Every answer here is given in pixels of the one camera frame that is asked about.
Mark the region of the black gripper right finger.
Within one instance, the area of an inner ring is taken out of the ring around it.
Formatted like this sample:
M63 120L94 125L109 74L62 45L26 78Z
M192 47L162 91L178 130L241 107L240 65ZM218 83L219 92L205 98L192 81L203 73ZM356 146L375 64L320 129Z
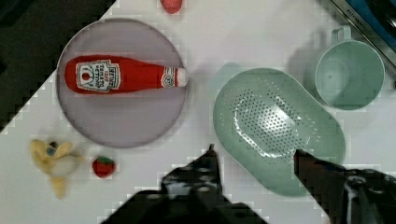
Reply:
M395 177L374 169L347 169L298 149L294 173L331 224L396 224Z

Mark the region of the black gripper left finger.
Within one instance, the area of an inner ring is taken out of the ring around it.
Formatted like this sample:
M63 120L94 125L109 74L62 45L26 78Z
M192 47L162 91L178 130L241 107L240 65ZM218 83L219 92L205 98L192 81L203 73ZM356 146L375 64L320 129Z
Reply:
M267 224L244 203L222 192L213 145L199 158L164 176L158 190L141 190L102 224Z

